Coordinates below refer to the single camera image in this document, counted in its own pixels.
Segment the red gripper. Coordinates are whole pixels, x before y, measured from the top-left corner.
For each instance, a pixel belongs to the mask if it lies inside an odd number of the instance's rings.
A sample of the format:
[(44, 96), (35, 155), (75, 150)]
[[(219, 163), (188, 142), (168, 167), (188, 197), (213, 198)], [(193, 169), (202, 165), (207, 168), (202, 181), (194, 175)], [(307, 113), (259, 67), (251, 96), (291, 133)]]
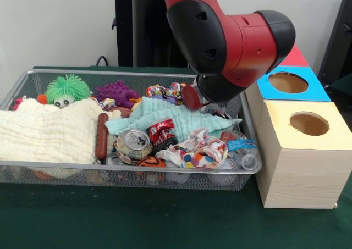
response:
[(199, 110), (200, 108), (203, 107), (203, 104), (201, 103), (201, 94), (197, 86), (194, 85), (186, 85), (182, 89), (182, 98), (184, 104), (190, 109), (190, 110)]

